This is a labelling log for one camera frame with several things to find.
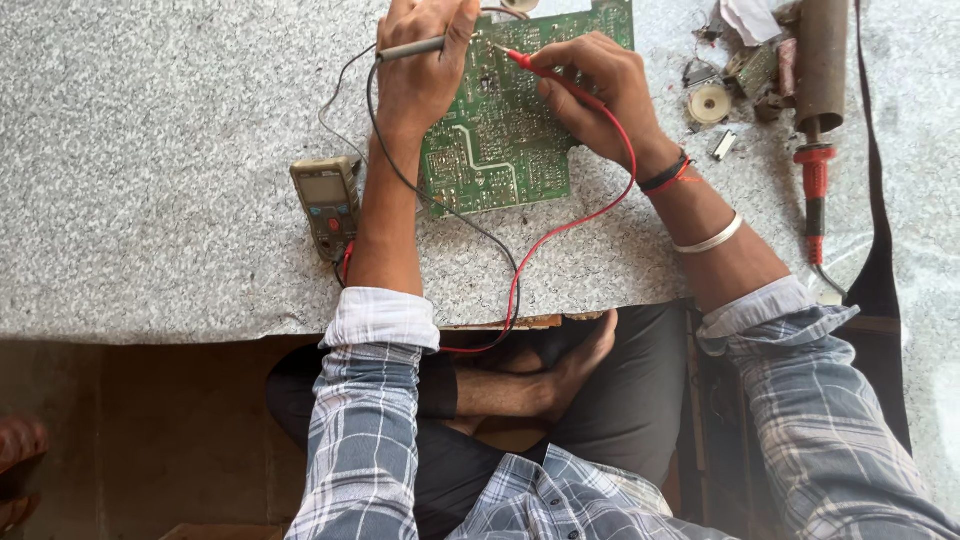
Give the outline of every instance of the plaid shirt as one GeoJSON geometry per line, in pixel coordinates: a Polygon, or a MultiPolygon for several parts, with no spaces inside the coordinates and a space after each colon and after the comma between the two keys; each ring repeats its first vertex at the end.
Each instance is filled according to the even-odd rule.
{"type": "MultiPolygon", "coordinates": [[[[813,304],[785,278],[698,331],[739,368],[786,529],[798,538],[953,538],[887,429],[853,349],[829,333],[856,309],[813,304]]],[[[422,298],[344,291],[318,378],[302,507],[287,538],[416,538],[417,369],[439,333],[422,298]]],[[[551,446],[508,454],[449,538],[727,538],[675,519],[656,486],[551,446]]]]}

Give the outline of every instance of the right hand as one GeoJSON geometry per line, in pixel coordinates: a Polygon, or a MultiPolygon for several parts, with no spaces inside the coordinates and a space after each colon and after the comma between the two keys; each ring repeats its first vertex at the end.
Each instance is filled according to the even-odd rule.
{"type": "MultiPolygon", "coordinates": [[[[680,158],[680,147],[660,130],[639,54],[599,32],[591,32],[547,45],[530,57],[530,62],[547,68],[563,66],[564,76],[571,81],[578,72],[583,73],[582,87],[587,92],[596,88],[595,95],[607,104],[630,137],[637,182],[652,179],[680,158]]],[[[598,155],[630,170],[630,154],[606,115],[579,103],[556,81],[541,79],[538,90],[573,136],[598,155]]]]}

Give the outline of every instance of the granite countertop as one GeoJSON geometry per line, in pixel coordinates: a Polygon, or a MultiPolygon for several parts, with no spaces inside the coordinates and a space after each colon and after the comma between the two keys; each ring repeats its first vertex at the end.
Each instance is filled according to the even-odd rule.
{"type": "MultiPolygon", "coordinates": [[[[960,501],[957,276],[960,137],[949,0],[865,2],[864,44],[896,241],[904,375],[915,453],[934,496],[960,501]],[[944,430],[943,426],[953,425],[944,430]]],[[[343,63],[373,43],[387,0],[222,3],[49,0],[0,8],[0,337],[105,343],[254,339],[323,331],[338,298],[308,236],[288,167],[348,148],[317,121],[343,63]]],[[[722,65],[739,47],[696,46],[711,0],[635,0],[636,50],[661,124],[802,281],[803,191],[790,115],[758,125],[745,101],[730,124],[687,131],[686,64],[722,65]],[[707,158],[726,129],[723,162],[707,158]]],[[[587,10],[543,0],[533,15],[587,10]]],[[[866,129],[853,20],[846,124],[828,134],[830,274],[849,286],[870,248],[866,129]]],[[[367,61],[348,71],[327,118],[364,143],[367,61]]],[[[626,174],[570,154],[569,199],[476,217],[515,255],[602,208],[626,174]]],[[[510,272],[462,223],[421,221],[426,296],[440,324],[501,320],[510,272]]],[[[522,280],[521,315],[663,302],[686,294],[669,239],[639,193],[551,240],[522,280]]],[[[952,511],[960,507],[954,504],[952,511]]]]}

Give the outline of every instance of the silver bangle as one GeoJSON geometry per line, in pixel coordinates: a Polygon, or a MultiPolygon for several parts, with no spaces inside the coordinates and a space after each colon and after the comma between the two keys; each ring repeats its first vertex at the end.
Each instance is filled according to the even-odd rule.
{"type": "Polygon", "coordinates": [[[735,211],[733,213],[733,222],[730,223],[730,225],[728,225],[727,228],[721,231],[720,234],[718,234],[717,236],[714,236],[713,238],[711,238],[710,240],[707,240],[706,242],[700,242],[695,246],[683,247],[683,246],[678,246],[677,244],[674,244],[673,249],[674,251],[678,251],[680,253],[686,253],[686,254],[703,253],[704,251],[709,251],[719,246],[720,244],[726,242],[727,240],[731,239],[731,237],[736,233],[736,231],[740,229],[741,225],[743,225],[743,216],[741,216],[739,212],[735,211]]]}

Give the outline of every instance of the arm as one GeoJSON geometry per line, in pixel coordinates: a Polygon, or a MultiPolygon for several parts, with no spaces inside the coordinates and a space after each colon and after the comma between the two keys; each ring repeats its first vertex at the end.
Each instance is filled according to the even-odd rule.
{"type": "MultiPolygon", "coordinates": [[[[442,35],[446,48],[383,64],[377,121],[404,176],[416,181],[420,142],[446,113],[463,75],[476,0],[395,0],[378,49],[442,35]]],[[[416,194],[371,141],[363,219],[324,344],[310,421],[303,502],[288,539],[412,538],[417,474],[417,372],[436,350],[433,307],[421,298],[416,194]]]]}
{"type": "MultiPolygon", "coordinates": [[[[638,55],[594,34],[545,47],[531,61],[587,75],[631,136],[643,165],[640,182],[678,160],[679,147],[657,124],[638,55]]],[[[574,136],[601,156],[629,163],[602,116],[552,81],[541,81],[540,93],[574,136]]],[[[699,178],[696,171],[686,176],[699,178]]],[[[682,246],[714,237],[733,220],[706,182],[673,183],[651,202],[682,246]]],[[[855,308],[815,306],[746,225],[726,243],[681,258],[707,314],[701,342],[712,354],[729,350],[743,376],[787,529],[799,538],[957,538],[960,528],[929,501],[873,389],[850,366],[851,346],[829,336],[855,308]]]]}

